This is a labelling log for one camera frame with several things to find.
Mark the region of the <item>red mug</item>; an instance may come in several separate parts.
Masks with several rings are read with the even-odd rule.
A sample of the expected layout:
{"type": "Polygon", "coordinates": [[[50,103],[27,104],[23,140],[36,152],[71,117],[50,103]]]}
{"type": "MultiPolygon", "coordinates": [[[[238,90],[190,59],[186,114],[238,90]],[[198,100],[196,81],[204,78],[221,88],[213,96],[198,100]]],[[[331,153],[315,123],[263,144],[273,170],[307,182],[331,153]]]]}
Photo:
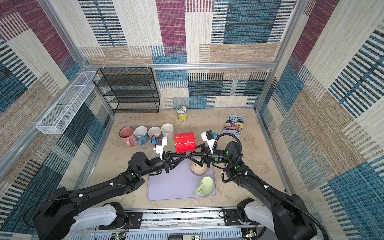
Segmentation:
{"type": "Polygon", "coordinates": [[[194,133],[176,134],[174,140],[177,154],[190,153],[197,149],[194,133]]]}

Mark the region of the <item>white mug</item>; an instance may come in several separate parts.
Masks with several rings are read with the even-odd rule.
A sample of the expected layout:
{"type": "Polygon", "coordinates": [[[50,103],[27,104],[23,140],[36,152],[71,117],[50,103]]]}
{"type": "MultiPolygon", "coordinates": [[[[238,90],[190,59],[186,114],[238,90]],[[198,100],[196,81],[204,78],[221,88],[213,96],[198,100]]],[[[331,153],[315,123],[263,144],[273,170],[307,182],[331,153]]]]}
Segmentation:
{"type": "Polygon", "coordinates": [[[174,126],[172,124],[163,124],[161,126],[161,131],[163,137],[167,138],[169,141],[174,138],[174,126]]]}

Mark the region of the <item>lavender mug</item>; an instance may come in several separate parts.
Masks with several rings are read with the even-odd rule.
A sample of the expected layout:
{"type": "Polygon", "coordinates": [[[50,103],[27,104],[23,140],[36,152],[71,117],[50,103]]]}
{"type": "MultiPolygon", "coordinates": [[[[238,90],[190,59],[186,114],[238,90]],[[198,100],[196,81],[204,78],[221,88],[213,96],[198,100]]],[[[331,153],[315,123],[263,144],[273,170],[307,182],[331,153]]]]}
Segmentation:
{"type": "Polygon", "coordinates": [[[156,138],[162,137],[162,131],[160,127],[151,127],[148,130],[148,135],[150,137],[150,140],[153,141],[156,138]]]}

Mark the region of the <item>blue flowered mug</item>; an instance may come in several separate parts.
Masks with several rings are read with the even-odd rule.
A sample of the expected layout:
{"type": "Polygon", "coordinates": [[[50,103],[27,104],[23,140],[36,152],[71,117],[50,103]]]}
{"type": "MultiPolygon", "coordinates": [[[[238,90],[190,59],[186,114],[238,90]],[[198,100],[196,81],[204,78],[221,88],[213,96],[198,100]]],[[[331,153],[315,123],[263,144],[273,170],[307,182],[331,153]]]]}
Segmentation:
{"type": "Polygon", "coordinates": [[[134,135],[138,140],[139,146],[143,146],[150,139],[150,137],[148,135],[148,129],[144,126],[137,127],[134,131],[134,135]]]}

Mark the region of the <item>pink patterned mug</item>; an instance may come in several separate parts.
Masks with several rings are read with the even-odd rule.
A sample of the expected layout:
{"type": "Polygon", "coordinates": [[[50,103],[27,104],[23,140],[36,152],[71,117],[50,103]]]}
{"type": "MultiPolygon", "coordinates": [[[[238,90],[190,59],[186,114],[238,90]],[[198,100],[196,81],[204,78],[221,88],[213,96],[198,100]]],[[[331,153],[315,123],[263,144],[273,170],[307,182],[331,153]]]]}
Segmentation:
{"type": "Polygon", "coordinates": [[[124,127],[119,131],[120,138],[128,147],[134,147],[138,144],[138,140],[134,134],[132,127],[124,127]]]}

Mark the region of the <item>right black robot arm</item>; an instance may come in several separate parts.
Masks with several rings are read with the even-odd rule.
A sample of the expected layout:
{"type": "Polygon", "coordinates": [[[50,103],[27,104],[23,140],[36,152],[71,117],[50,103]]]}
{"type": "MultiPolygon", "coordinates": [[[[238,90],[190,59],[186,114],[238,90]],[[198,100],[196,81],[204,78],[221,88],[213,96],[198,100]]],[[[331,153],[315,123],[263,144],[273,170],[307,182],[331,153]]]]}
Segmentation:
{"type": "Polygon", "coordinates": [[[223,163],[222,181],[233,181],[259,199],[272,214],[272,230],[279,240],[310,240],[321,230],[327,240],[328,233],[322,224],[308,213],[303,200],[297,195],[288,196],[271,187],[258,177],[242,160],[240,143],[229,142],[224,150],[212,151],[201,145],[202,151],[191,153],[188,159],[202,166],[223,163]]]}

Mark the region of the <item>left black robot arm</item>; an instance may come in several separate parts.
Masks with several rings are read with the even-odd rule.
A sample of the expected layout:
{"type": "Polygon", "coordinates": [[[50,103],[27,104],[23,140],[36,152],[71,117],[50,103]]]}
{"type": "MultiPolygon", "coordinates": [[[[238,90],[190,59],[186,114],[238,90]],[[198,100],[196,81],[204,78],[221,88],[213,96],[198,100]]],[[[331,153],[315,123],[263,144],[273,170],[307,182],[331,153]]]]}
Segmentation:
{"type": "Polygon", "coordinates": [[[169,172],[186,157],[186,154],[167,152],[162,158],[150,160],[145,153],[137,152],[129,160],[127,170],[109,181],[72,191],[54,190],[33,217],[39,239],[61,240],[69,233],[77,214],[108,199],[134,192],[145,183],[143,176],[162,170],[169,172]]]}

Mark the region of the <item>light green mug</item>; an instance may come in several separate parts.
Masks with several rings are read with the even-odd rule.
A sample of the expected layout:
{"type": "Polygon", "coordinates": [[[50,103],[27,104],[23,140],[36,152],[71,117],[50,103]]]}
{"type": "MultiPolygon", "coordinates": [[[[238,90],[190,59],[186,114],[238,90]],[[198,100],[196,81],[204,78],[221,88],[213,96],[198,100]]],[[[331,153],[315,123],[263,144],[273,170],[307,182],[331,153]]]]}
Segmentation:
{"type": "Polygon", "coordinates": [[[199,187],[195,191],[195,196],[210,196],[215,190],[215,183],[211,177],[203,177],[199,187]]]}

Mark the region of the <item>lavender plastic tray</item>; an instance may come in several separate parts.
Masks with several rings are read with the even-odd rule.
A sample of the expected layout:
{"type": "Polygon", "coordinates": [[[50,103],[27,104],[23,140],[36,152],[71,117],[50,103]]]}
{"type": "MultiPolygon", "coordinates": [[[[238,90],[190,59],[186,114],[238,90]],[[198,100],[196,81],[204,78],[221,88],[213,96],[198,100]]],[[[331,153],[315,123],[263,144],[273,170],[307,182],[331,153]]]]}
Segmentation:
{"type": "Polygon", "coordinates": [[[197,176],[191,170],[190,160],[184,160],[169,173],[162,171],[161,174],[150,176],[148,182],[147,198],[149,201],[169,201],[179,199],[203,198],[203,194],[195,195],[203,177],[210,177],[215,180],[214,169],[197,176]]]}

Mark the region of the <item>colourful paperback book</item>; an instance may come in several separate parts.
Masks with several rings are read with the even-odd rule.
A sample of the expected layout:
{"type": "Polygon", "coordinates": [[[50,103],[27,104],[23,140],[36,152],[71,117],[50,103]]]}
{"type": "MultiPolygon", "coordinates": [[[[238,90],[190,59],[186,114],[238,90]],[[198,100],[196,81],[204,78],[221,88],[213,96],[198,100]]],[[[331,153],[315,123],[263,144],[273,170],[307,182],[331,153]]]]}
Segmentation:
{"type": "Polygon", "coordinates": [[[230,133],[236,137],[240,137],[242,135],[245,121],[246,117],[244,116],[229,115],[225,123],[223,133],[230,133]]]}

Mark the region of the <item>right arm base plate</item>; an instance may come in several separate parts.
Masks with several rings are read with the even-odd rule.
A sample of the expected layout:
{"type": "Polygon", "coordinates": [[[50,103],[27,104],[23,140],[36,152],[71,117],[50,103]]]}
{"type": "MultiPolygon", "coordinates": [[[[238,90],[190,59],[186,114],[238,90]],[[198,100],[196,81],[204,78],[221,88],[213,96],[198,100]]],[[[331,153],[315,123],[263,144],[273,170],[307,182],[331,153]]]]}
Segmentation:
{"type": "Polygon", "coordinates": [[[224,219],[225,226],[255,225],[255,221],[246,220],[238,213],[237,209],[221,209],[219,217],[224,219]]]}

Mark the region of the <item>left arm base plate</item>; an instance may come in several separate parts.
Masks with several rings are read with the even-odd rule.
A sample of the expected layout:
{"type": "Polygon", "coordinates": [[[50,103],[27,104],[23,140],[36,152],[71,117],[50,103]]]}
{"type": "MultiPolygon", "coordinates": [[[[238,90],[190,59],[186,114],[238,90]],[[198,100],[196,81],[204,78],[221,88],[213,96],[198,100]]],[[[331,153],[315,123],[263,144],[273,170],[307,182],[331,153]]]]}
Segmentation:
{"type": "Polygon", "coordinates": [[[125,215],[118,216],[108,226],[98,226],[99,230],[120,230],[128,229],[128,223],[131,223],[130,229],[139,229],[141,227],[143,212],[127,212],[125,215]]]}

